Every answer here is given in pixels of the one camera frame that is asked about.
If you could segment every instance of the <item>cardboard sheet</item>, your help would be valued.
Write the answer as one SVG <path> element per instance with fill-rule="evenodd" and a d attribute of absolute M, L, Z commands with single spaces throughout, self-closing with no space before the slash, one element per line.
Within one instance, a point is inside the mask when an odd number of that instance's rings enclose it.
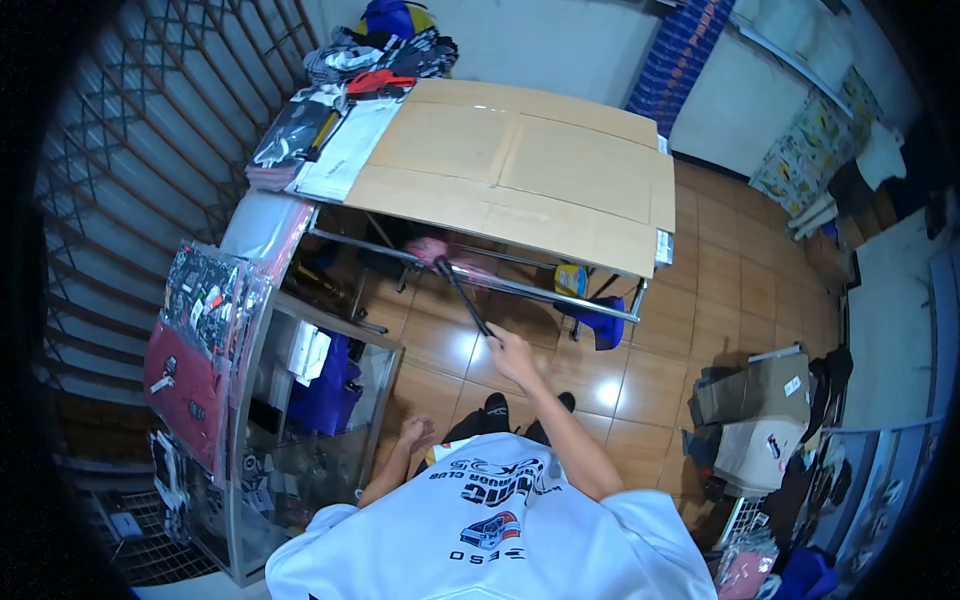
<path fill-rule="evenodd" d="M 344 204 L 650 277 L 657 229 L 675 226 L 673 159 L 623 110 L 423 80 Z"/>

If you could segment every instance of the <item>black graphic t-shirt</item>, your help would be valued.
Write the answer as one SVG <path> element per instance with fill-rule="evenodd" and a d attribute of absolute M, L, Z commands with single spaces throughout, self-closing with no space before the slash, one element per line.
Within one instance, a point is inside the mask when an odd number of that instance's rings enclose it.
<path fill-rule="evenodd" d="M 552 450 L 509 433 L 437 462 L 367 508 L 319 511 L 267 562 L 286 598 L 715 598 L 664 492 L 597 503 Z"/>

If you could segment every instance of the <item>left hand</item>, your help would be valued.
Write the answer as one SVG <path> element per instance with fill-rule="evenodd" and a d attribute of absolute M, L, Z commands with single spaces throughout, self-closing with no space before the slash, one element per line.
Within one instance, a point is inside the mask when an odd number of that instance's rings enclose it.
<path fill-rule="evenodd" d="M 435 431 L 433 420 L 429 417 L 411 417 L 400 426 L 400 443 L 405 444 L 413 454 L 430 443 Z"/>

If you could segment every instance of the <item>right arm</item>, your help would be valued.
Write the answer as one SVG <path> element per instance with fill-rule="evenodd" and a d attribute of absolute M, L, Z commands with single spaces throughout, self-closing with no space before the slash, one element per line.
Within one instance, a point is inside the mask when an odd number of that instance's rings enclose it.
<path fill-rule="evenodd" d="M 537 371 L 530 344 L 503 327 L 487 325 L 496 336 L 487 338 L 487 346 L 497 370 L 520 386 L 530 400 L 570 485 L 596 502 L 623 492 L 623 480 L 603 448 L 566 410 Z"/>

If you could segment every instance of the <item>right hand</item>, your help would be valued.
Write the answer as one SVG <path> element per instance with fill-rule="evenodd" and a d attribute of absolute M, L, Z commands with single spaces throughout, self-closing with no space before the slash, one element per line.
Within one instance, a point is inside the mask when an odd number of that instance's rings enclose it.
<path fill-rule="evenodd" d="M 537 371 L 530 343 L 499 325 L 487 323 L 487 327 L 495 336 L 487 338 L 487 348 L 500 374 L 523 389 L 541 383 L 543 377 Z"/>

